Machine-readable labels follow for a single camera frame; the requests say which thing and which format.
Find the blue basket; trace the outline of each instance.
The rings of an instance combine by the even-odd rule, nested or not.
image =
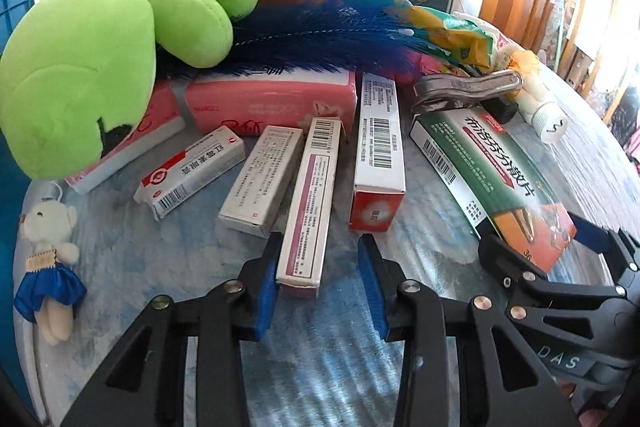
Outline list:
[[[0,55],[9,35],[32,6],[33,0],[0,0]]]

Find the white teddy bear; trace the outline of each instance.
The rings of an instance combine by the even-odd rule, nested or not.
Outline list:
[[[80,251],[70,243],[78,212],[56,200],[43,200],[26,214],[20,231],[33,244],[27,259],[27,273],[20,283],[14,304],[20,314],[36,322],[51,345],[68,340],[73,328],[73,305],[86,288],[67,266],[78,262]]]

